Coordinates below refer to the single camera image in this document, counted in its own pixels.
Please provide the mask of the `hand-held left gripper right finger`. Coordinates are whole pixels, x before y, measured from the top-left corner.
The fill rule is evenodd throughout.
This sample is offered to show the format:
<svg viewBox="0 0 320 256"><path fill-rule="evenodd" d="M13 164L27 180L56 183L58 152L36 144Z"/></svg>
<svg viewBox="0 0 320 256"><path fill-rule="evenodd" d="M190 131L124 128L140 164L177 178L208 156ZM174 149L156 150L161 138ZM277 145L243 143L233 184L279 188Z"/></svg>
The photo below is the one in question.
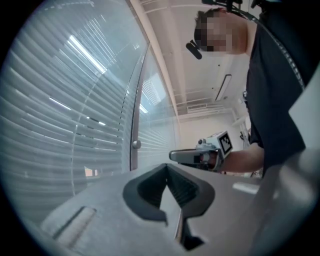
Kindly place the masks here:
<svg viewBox="0 0 320 256"><path fill-rule="evenodd" d="M167 185L178 213L169 218L173 237L168 256L249 256L257 220L250 213L257 181L166 166Z"/></svg>

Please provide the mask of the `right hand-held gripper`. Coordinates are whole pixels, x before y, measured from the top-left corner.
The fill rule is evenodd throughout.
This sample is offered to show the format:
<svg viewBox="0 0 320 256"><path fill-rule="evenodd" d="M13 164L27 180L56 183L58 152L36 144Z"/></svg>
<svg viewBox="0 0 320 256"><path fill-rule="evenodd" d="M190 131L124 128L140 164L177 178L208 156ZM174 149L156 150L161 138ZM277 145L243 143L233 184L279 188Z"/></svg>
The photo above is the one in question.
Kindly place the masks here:
<svg viewBox="0 0 320 256"><path fill-rule="evenodd" d="M195 149L170 151L169 159L187 165L205 164L210 171L219 172L232 149L228 132L220 131L209 137L201 138Z"/></svg>

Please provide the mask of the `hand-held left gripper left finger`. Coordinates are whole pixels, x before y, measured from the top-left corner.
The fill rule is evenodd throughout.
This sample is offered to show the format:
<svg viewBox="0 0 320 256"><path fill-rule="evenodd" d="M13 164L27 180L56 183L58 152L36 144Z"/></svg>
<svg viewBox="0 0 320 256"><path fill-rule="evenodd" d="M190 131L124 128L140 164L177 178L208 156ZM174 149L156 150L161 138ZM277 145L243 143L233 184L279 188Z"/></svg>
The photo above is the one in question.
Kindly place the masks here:
<svg viewBox="0 0 320 256"><path fill-rule="evenodd" d="M43 221L42 247L51 256L185 255L160 207L168 181L185 171L159 164L97 181Z"/></svg>

